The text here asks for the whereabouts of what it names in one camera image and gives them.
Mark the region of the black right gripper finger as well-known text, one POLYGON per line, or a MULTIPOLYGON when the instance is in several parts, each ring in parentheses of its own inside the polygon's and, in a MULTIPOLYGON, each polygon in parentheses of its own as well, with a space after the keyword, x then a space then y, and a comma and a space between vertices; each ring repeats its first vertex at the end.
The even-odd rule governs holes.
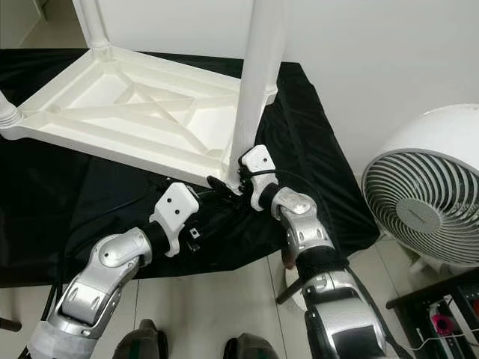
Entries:
POLYGON ((213 194, 208 194, 209 198, 224 201, 237 201, 242 199, 242 192, 237 188, 230 187, 225 181, 218 177, 206 177, 207 184, 212 189, 213 194))

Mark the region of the white plastic table top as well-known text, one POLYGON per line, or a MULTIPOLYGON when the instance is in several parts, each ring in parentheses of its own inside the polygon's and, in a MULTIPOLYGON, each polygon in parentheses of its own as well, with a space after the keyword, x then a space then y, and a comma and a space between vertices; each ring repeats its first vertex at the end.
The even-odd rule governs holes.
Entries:
POLYGON ((240 79, 143 52, 88 50, 16 107, 34 139, 195 185, 227 181, 240 79))

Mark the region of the small pink object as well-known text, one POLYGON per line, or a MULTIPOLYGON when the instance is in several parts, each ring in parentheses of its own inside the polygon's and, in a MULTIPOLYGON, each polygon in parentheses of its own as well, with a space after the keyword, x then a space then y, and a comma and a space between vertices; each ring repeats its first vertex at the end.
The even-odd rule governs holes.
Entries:
POLYGON ((299 253, 298 249, 292 247, 287 247, 281 250, 281 259, 283 260, 285 270, 294 270, 299 253))

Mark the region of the white round floor base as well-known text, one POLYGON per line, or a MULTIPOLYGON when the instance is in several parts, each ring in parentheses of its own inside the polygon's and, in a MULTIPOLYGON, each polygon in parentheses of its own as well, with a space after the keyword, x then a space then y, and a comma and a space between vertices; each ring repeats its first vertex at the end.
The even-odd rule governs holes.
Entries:
POLYGON ((284 302, 292 302, 300 311, 307 311, 307 304, 302 296, 302 285, 297 270, 284 270, 284 283, 287 288, 283 291, 284 302))

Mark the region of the dark grey robot left foot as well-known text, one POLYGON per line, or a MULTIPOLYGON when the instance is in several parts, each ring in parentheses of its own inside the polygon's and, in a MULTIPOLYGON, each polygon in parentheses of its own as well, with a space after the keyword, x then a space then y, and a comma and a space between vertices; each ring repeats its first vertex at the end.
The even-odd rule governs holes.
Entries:
POLYGON ((168 359, 168 336, 150 319, 140 321, 139 326, 123 336, 111 359, 168 359))

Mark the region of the dark grey robot foot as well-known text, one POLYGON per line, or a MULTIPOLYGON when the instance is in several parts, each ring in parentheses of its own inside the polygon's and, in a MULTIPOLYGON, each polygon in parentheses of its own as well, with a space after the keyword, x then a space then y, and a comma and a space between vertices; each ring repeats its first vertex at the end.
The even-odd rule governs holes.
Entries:
POLYGON ((140 321, 139 326, 123 336, 111 359, 168 359, 168 336, 150 319, 140 321))
POLYGON ((226 342, 222 359, 278 359, 278 353, 266 338, 243 333, 226 342))

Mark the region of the dark grey robot right foot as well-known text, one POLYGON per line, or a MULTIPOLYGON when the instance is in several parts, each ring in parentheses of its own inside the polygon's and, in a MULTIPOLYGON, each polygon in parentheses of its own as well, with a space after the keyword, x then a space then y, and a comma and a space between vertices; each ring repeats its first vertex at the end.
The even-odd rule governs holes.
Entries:
POLYGON ((226 342, 222 359, 278 359, 278 353, 266 338, 243 333, 226 342))

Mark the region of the black tablecloth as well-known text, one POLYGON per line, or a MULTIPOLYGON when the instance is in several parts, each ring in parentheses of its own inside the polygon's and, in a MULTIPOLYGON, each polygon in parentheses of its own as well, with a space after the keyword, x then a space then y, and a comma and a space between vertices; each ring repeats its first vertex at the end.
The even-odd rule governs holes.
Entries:
MULTIPOLYGON (((87 51, 2 50, 1 91, 21 105, 87 51)), ((239 59, 145 54, 236 78, 242 71, 239 59)), ((146 223, 161 193, 179 181, 28 138, 2 137, 1 154, 4 286, 49 284, 59 263, 66 266, 65 277, 73 276, 96 240, 146 223)), ((208 185, 187 184, 201 202, 202 249, 157 257, 139 272, 140 278, 232 271, 284 245, 284 229, 269 212, 256 212, 243 199, 209 198, 213 192, 208 185)))

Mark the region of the white floor fan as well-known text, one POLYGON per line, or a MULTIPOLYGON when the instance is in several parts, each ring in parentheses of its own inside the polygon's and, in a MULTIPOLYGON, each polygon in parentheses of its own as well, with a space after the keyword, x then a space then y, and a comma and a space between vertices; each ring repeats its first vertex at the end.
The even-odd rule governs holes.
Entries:
POLYGON ((407 248, 479 267, 479 105, 440 107, 397 130, 364 168, 361 189, 407 248))

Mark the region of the magenta round object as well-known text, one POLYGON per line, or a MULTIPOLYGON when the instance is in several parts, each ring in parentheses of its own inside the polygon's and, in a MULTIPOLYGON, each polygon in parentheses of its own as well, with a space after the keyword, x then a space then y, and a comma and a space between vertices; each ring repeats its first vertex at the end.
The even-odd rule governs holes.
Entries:
POLYGON ((451 317, 436 314, 430 317, 430 321, 432 322, 434 331, 438 336, 445 337, 455 334, 457 325, 451 317))

